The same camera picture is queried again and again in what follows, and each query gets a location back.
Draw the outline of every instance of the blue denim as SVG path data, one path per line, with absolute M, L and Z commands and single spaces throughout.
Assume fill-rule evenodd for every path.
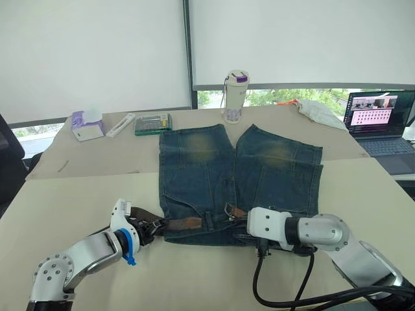
M 169 220 L 198 219 L 192 229 L 167 230 L 181 244 L 246 245 L 246 213 L 256 206 L 318 212 L 322 148 L 252 125 L 236 150 L 222 124 L 160 135 L 160 206 Z M 245 216 L 230 214 L 237 207 Z
M 300 217 L 317 214 L 322 150 L 252 125 L 236 146 L 238 208 L 248 212 L 260 206 Z

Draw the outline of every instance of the small green package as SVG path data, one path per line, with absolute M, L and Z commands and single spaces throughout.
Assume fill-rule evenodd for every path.
M 172 129 L 171 116 L 168 113 L 137 117 L 134 123 L 134 134 L 136 136 L 160 134 Z

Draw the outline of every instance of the jeans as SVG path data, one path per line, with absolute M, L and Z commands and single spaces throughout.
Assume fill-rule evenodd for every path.
M 322 148 L 252 125 L 231 145 L 222 124 L 160 135 L 160 206 L 170 221 L 165 240 L 245 245 L 253 207 L 318 213 Z

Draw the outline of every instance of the black chair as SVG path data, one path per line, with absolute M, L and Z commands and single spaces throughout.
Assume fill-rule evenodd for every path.
M 27 174 L 39 161 L 36 154 L 27 168 L 23 163 L 25 151 L 0 115 L 0 218 L 25 183 Z

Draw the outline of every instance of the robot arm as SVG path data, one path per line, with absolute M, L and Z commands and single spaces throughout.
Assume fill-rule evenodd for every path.
M 87 236 L 65 251 L 43 259 L 33 274 L 33 287 L 27 311 L 67 311 L 75 298 L 74 289 L 89 274 L 124 258 L 135 265 L 133 255 L 154 240 L 165 220 L 119 199 L 109 228 Z
M 300 245 L 321 249 L 355 288 L 372 285 L 414 288 L 385 256 L 368 243 L 356 240 L 346 223 L 334 215 L 297 218 L 287 212 L 256 207 L 248 213 L 248 233 L 279 242 L 287 251 Z M 411 310 L 408 306 L 414 306 L 413 297 L 404 299 L 385 292 L 368 295 L 367 299 L 378 310 Z

